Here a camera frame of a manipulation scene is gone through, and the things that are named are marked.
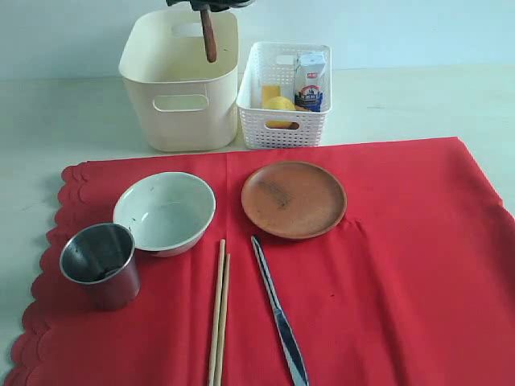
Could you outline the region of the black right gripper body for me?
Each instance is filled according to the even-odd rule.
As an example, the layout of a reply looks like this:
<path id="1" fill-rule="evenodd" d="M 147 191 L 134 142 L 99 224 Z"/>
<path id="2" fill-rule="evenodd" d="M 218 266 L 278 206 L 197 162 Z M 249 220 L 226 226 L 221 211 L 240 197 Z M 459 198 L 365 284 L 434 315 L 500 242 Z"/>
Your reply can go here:
<path id="1" fill-rule="evenodd" d="M 254 0 L 211 0 L 209 9 L 211 12 L 222 12 L 230 8 L 244 8 L 254 3 Z"/>

